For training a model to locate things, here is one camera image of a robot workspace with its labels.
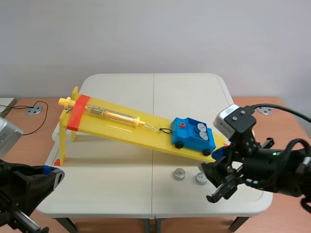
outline white wall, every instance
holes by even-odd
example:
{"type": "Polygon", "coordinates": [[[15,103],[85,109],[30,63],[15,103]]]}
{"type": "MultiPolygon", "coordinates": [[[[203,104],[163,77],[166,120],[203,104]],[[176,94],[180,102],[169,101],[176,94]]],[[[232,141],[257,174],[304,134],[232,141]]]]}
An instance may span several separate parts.
{"type": "Polygon", "coordinates": [[[311,116],[310,9],[310,0],[0,0],[0,95],[66,96],[97,73],[210,72],[233,96],[281,96],[311,116]]]}

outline white table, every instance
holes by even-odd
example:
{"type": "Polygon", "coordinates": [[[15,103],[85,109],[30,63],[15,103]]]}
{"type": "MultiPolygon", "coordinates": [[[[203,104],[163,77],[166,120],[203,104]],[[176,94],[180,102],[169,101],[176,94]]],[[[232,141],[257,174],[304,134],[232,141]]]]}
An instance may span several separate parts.
{"type": "MultiPolygon", "coordinates": [[[[233,103],[223,80],[212,74],[98,74],[85,80],[80,93],[171,120],[192,117],[213,130],[217,113],[233,103]]],[[[58,156],[57,133],[56,127],[56,143],[46,162],[50,166],[58,156]]],[[[251,217],[270,206],[271,193],[242,185],[229,200],[209,203],[206,195],[215,187],[196,184],[197,164],[180,156],[79,134],[77,142],[67,145],[65,179],[38,210],[56,219],[161,219],[251,217]],[[182,182],[172,177],[179,167],[186,171],[182,182]]]]}

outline black cable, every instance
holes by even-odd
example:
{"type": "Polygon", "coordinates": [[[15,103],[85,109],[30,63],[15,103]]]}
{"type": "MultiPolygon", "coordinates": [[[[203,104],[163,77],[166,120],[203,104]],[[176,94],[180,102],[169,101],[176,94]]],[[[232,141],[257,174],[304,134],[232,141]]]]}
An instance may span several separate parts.
{"type": "Polygon", "coordinates": [[[287,165],[288,160],[291,156],[291,152],[297,143],[302,144],[303,148],[305,149],[306,156],[311,156],[311,147],[306,140],[304,140],[302,138],[296,138],[296,139],[290,141],[289,144],[287,144],[285,150],[282,152],[282,158],[278,163],[278,169],[274,172],[274,174],[270,178],[268,178],[265,181],[265,183],[263,185],[264,188],[271,186],[275,182],[278,181],[279,175],[284,169],[286,169],[286,165],[287,165]]]}
{"type": "Polygon", "coordinates": [[[30,133],[24,133],[24,134],[23,134],[23,136],[25,136],[25,135],[30,135],[30,134],[32,134],[32,133],[38,131],[38,130],[42,127],[42,125],[45,123],[45,121],[46,121],[46,119],[47,119],[49,105],[48,105],[46,102],[40,101],[40,100],[39,100],[39,101],[37,101],[33,106],[18,105],[18,106],[14,106],[14,107],[10,107],[10,106],[6,106],[6,105],[0,104],[0,106],[8,108],[8,109],[5,109],[5,110],[3,110],[2,112],[0,112],[0,114],[6,112],[6,111],[8,111],[8,110],[11,110],[11,109],[35,108],[35,105],[36,105],[37,103],[39,103],[39,102],[45,103],[45,104],[47,105],[47,110],[46,110],[46,112],[45,112],[45,117],[44,117],[44,120],[43,120],[42,124],[40,125],[40,127],[37,128],[36,130],[30,132],[30,133]]]}
{"type": "Polygon", "coordinates": [[[172,130],[171,129],[168,129],[168,128],[160,128],[159,129],[160,131],[164,132],[164,133],[167,133],[167,134],[171,134],[172,133],[172,130]]]}
{"type": "Polygon", "coordinates": [[[3,110],[2,112],[0,112],[0,114],[1,114],[1,113],[4,113],[4,112],[6,112],[6,111],[9,111],[9,110],[11,110],[11,109],[33,108],[33,107],[31,107],[31,106],[25,106],[25,105],[19,105],[19,106],[10,107],[10,106],[6,106],[6,105],[0,104],[0,106],[1,106],[1,107],[6,107],[6,108],[8,108],[8,109],[5,109],[5,110],[3,110]]]}
{"type": "Polygon", "coordinates": [[[294,114],[297,117],[300,117],[300,118],[306,120],[307,122],[311,123],[311,118],[310,117],[307,117],[306,115],[303,115],[303,114],[301,114],[301,113],[299,113],[299,112],[297,112],[297,111],[295,111],[293,109],[286,108],[286,107],[283,107],[283,106],[280,106],[280,105],[270,104],[270,103],[260,103],[260,104],[255,104],[255,105],[251,106],[251,108],[253,110],[255,110],[256,108],[260,108],[260,107],[276,108],[276,109],[279,109],[279,110],[283,110],[285,112],[294,114]]]}
{"type": "Polygon", "coordinates": [[[32,133],[38,131],[38,130],[42,127],[42,125],[44,124],[44,122],[45,122],[46,119],[47,119],[49,105],[48,105],[46,102],[40,101],[40,100],[37,101],[36,103],[39,103],[39,102],[40,102],[40,103],[45,103],[45,104],[47,105],[47,110],[46,110],[46,112],[45,112],[44,120],[43,120],[42,124],[39,126],[39,128],[37,128],[36,130],[34,130],[34,131],[30,132],[30,133],[24,133],[23,136],[30,135],[30,134],[32,134],[32,133]]]}

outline toy car wheel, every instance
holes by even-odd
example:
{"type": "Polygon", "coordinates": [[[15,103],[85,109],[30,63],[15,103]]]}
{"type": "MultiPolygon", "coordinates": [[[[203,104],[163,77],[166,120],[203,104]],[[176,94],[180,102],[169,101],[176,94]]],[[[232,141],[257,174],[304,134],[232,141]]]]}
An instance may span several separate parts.
{"type": "Polygon", "coordinates": [[[207,150],[202,151],[202,154],[204,156],[209,156],[210,154],[212,154],[212,152],[209,149],[207,149],[207,150]]]}
{"type": "Polygon", "coordinates": [[[182,149],[182,148],[184,147],[184,143],[183,143],[183,142],[176,142],[176,143],[175,143],[175,147],[176,147],[177,149],[182,149]]]}

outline table leg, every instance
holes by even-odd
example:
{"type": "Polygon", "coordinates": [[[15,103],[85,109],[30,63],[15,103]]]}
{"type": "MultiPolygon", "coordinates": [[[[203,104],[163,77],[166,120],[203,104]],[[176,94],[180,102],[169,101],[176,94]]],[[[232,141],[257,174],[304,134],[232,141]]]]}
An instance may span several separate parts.
{"type": "Polygon", "coordinates": [[[150,226],[150,220],[148,218],[142,218],[142,223],[144,224],[144,232],[150,233],[151,226],[150,226]]]}
{"type": "Polygon", "coordinates": [[[232,232],[235,232],[241,225],[243,225],[244,222],[246,222],[250,217],[236,217],[236,219],[233,221],[231,226],[229,227],[229,230],[232,232]]]}
{"type": "Polygon", "coordinates": [[[155,232],[161,233],[161,227],[162,227],[162,220],[165,218],[156,218],[155,219],[155,232]]]}
{"type": "Polygon", "coordinates": [[[78,233],[73,222],[68,217],[58,217],[55,218],[55,220],[58,221],[69,233],[78,233]]]}

